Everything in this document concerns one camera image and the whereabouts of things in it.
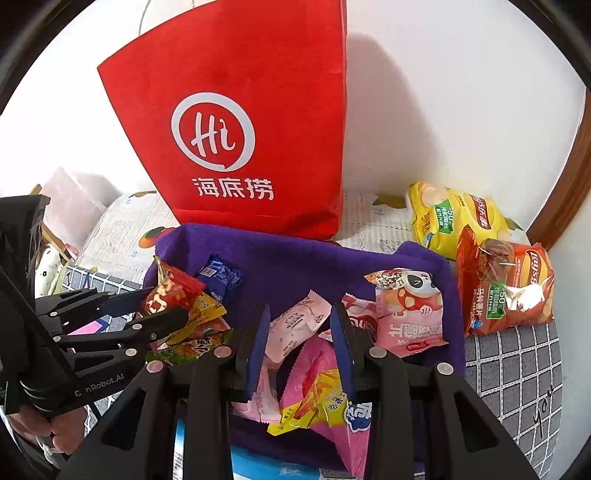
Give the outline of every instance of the white circle logo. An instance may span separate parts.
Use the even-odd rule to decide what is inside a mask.
[[[206,144],[209,146],[210,155],[216,155],[218,152],[218,148],[221,148],[225,151],[232,151],[236,147],[235,142],[233,142],[231,145],[229,144],[228,129],[226,128],[226,121],[223,118],[215,118],[214,115],[210,115],[209,119],[204,119],[202,118],[203,115],[201,112],[196,113],[195,138],[191,140],[191,145],[193,147],[197,147],[199,155],[196,155],[194,152],[192,152],[191,149],[189,149],[187,144],[184,142],[183,138],[181,137],[181,118],[183,117],[185,112],[189,110],[192,106],[201,103],[212,103],[214,105],[226,109],[236,118],[236,120],[238,120],[238,123],[242,128],[242,133],[244,134],[244,146],[242,148],[242,152],[240,152],[240,155],[237,157],[236,161],[232,163],[229,167],[226,167],[223,164],[212,163],[210,161],[205,160],[205,157],[207,157],[207,152],[206,146],[203,143],[204,140],[206,140]],[[203,133],[202,130],[202,123],[205,123],[208,126],[208,129],[205,133]],[[177,143],[178,147],[181,149],[181,151],[186,156],[188,156],[188,158],[193,160],[197,165],[201,165],[202,167],[208,168],[209,170],[238,170],[239,168],[242,168],[244,165],[248,163],[248,161],[252,157],[252,153],[255,150],[255,130],[252,126],[251,119],[248,118],[246,112],[234,100],[229,99],[226,96],[220,95],[219,93],[200,92],[194,93],[186,97],[174,109],[173,117],[170,121],[170,128],[172,129],[174,140]]]

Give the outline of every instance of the green label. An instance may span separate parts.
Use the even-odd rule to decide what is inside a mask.
[[[434,205],[434,208],[435,215],[437,215],[437,223],[439,224],[439,232],[449,235],[453,232],[453,209],[449,203],[449,199]]]
[[[498,320],[505,314],[505,284],[491,283],[488,287],[488,304],[486,305],[486,318]]]

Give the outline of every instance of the silver screw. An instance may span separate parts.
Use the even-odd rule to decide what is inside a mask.
[[[232,349],[226,345],[222,345],[217,347],[213,351],[213,354],[218,358],[226,358],[227,356],[230,356],[232,354]]]
[[[453,367],[447,362],[441,362],[437,364],[437,371],[442,375],[451,375],[453,373]]]
[[[148,365],[146,365],[146,370],[151,374],[157,374],[158,372],[162,371],[164,368],[164,364],[160,360],[152,360]]]
[[[386,356],[386,349],[381,346],[373,346],[369,349],[369,354],[374,358],[384,358]]]

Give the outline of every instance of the checkered tablecloth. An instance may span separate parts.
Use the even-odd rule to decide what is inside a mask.
[[[68,266],[62,291],[91,287],[98,291],[137,290],[137,283]],[[111,318],[106,331],[117,331],[131,315]],[[511,328],[466,339],[466,380],[492,412],[542,478],[550,470],[562,409],[562,362],[556,325]],[[117,398],[96,402],[101,413]],[[90,413],[86,433],[96,419]]]

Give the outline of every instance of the shopping bag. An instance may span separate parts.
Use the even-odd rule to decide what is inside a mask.
[[[342,208],[343,0],[217,0],[98,71],[180,223],[327,239]]]

